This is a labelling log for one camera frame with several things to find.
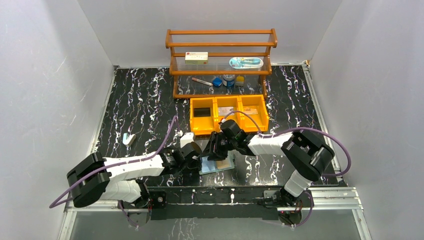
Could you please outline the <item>black card in bin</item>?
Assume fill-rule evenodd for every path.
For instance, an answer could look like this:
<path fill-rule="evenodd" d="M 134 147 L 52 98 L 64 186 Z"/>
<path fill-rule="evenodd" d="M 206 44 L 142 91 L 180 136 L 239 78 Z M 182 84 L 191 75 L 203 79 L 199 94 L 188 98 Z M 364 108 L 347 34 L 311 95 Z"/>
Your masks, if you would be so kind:
<path fill-rule="evenodd" d="M 210 117 L 211 115 L 210 107 L 198 107 L 193 109 L 194 118 Z"/>

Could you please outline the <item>blue oval packaged item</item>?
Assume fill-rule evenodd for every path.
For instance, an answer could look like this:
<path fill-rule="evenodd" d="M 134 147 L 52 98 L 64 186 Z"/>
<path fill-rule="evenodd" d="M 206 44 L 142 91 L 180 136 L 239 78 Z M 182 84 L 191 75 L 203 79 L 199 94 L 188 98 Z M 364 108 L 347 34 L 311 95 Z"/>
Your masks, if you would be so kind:
<path fill-rule="evenodd" d="M 237 70 L 260 69 L 264 65 L 264 61 L 259 57 L 232 57 L 228 64 Z"/>

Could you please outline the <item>brown white marker pen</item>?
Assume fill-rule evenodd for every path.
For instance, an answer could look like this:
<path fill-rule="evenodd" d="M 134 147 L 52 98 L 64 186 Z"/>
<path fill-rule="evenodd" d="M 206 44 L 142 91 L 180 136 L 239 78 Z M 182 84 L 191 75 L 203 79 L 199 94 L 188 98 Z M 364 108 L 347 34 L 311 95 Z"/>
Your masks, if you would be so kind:
<path fill-rule="evenodd" d="M 194 82 L 201 83 L 201 84 L 206 85 L 206 86 L 210 86 L 210 87 L 213 86 L 213 84 L 211 82 L 208 82 L 208 81 L 205 81 L 205 80 L 201 80 L 201 79 L 198 79 L 198 78 L 195 78 L 195 77 L 192 77 L 191 79 Z"/>

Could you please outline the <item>small white blue stapler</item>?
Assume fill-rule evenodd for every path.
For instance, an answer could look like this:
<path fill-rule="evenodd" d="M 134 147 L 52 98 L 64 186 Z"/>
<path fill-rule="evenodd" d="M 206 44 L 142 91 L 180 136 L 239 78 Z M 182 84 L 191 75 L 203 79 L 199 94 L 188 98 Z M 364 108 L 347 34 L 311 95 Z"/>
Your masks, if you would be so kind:
<path fill-rule="evenodd" d="M 130 134 L 130 133 L 124 133 L 123 137 L 122 137 L 122 143 L 126 146 L 126 147 L 130 147 L 133 142 L 136 139 L 136 135 L 135 134 Z"/>

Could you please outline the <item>silver card in bin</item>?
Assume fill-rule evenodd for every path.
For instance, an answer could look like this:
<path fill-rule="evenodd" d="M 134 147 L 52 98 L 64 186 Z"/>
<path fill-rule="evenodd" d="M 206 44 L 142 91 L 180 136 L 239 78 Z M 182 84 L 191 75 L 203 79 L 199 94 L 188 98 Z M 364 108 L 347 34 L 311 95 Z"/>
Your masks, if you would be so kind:
<path fill-rule="evenodd" d="M 232 106 L 220 106 L 217 108 L 218 116 L 225 117 L 226 115 L 233 116 L 234 107 Z"/>

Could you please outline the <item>orange three-compartment bin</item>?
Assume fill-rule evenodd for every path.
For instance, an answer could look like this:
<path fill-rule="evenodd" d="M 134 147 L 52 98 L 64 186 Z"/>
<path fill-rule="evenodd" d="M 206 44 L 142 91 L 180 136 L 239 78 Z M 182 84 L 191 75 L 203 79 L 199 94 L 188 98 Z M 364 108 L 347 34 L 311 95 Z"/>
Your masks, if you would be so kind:
<path fill-rule="evenodd" d="M 234 120 L 247 133 L 269 129 L 270 117 L 262 95 L 190 99 L 189 126 L 196 136 L 219 132 L 222 119 Z"/>

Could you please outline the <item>wooden shelf rack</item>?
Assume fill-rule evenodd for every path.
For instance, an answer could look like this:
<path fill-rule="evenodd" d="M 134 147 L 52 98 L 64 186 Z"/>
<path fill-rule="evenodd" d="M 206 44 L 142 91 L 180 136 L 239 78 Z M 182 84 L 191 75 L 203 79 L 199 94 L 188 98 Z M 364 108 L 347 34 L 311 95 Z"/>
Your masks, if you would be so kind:
<path fill-rule="evenodd" d="M 171 30 L 165 37 L 170 51 L 169 74 L 173 77 L 172 95 L 175 99 L 198 98 L 199 94 L 178 92 L 182 76 L 244 75 L 257 76 L 263 96 L 267 96 L 266 77 L 272 73 L 271 50 L 278 45 L 276 30 L 271 29 L 220 29 Z M 188 64 L 187 52 L 207 52 L 208 62 Z M 257 68 L 236 69 L 230 65 L 233 57 L 262 60 Z"/>

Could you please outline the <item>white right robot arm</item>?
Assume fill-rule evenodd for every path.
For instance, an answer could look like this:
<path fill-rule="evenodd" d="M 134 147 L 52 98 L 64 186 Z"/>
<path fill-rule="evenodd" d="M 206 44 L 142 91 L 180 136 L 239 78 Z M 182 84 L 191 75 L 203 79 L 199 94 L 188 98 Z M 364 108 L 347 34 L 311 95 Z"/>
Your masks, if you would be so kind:
<path fill-rule="evenodd" d="M 200 154 L 201 169 L 207 170 L 207 164 L 225 160 L 234 150 L 246 156 L 285 156 L 294 172 L 280 193 L 288 200 L 295 200 L 321 178 L 335 156 L 333 149 L 313 132 L 313 128 L 302 128 L 274 135 L 247 133 L 234 120 L 226 120 L 219 132 L 211 133 Z"/>

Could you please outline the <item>green card holder wallet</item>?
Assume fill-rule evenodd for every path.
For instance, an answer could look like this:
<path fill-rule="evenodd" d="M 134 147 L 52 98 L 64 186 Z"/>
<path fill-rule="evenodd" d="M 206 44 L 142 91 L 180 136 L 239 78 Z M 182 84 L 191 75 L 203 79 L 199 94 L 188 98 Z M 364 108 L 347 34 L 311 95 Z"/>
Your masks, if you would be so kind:
<path fill-rule="evenodd" d="M 217 173 L 217 172 L 222 172 L 222 171 L 226 171 L 226 170 L 230 170 L 230 169 L 235 168 L 235 164 L 234 164 L 235 155 L 232 154 L 231 152 L 228 154 L 227 158 L 225 159 L 225 160 L 231 161 L 231 167 L 228 167 L 228 168 L 217 169 L 216 161 L 207 160 L 206 156 L 202 157 L 200 160 L 201 160 L 201 168 L 200 168 L 200 171 L 199 171 L 199 175 Z"/>

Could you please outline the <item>small yellow object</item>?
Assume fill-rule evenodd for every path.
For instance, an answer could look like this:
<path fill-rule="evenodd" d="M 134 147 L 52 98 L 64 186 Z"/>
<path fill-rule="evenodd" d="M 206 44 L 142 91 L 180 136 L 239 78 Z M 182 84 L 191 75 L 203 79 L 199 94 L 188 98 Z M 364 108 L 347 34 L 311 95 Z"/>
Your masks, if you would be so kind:
<path fill-rule="evenodd" d="M 239 75 L 235 78 L 235 81 L 234 81 L 235 86 L 243 87 L 244 84 L 245 84 L 245 77 L 244 76 Z"/>

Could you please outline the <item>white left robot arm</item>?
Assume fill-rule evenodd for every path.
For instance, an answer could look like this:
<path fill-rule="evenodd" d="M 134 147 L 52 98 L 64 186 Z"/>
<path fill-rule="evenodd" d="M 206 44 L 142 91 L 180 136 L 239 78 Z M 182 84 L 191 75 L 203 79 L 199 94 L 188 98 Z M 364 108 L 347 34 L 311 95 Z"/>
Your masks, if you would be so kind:
<path fill-rule="evenodd" d="M 134 204 L 147 201 L 147 190 L 139 178 L 175 175 L 196 162 L 201 152 L 192 141 L 183 147 L 170 146 L 159 153 L 133 157 L 112 158 L 92 153 L 66 175 L 73 205 L 83 208 L 98 200 Z"/>

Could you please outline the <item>white red box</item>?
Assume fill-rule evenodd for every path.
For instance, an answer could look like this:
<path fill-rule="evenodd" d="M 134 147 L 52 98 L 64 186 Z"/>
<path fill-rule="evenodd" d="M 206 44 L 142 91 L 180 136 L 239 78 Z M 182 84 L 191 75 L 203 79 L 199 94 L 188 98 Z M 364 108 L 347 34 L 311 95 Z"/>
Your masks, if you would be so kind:
<path fill-rule="evenodd" d="M 184 63 L 186 65 L 206 65 L 209 61 L 208 52 L 186 52 L 184 56 Z"/>

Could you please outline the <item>small blue object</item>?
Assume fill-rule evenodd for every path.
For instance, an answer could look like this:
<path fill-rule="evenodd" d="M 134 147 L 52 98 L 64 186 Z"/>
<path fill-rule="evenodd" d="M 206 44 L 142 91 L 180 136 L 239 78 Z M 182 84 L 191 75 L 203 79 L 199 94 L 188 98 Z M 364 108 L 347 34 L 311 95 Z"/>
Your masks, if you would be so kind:
<path fill-rule="evenodd" d="M 215 88 L 220 87 L 223 84 L 222 80 L 219 77 L 214 77 L 212 80 L 212 86 Z"/>

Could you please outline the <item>beige card in bin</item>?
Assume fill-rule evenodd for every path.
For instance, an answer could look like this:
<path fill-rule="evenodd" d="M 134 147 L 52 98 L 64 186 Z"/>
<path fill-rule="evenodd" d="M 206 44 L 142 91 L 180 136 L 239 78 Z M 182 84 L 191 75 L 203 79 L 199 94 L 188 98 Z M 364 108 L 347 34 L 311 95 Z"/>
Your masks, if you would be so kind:
<path fill-rule="evenodd" d="M 248 114 L 248 115 L 258 115 L 259 114 L 259 110 L 258 110 L 257 106 L 244 106 L 243 112 Z"/>

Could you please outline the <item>round blue white tin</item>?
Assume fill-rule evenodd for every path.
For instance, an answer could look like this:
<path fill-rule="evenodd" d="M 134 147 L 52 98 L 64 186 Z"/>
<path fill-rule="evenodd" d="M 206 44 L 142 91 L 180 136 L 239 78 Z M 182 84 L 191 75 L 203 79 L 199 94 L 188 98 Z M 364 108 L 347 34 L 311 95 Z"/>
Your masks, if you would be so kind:
<path fill-rule="evenodd" d="M 234 74 L 224 74 L 222 76 L 223 85 L 227 88 L 233 88 L 235 85 L 235 78 L 236 76 Z"/>

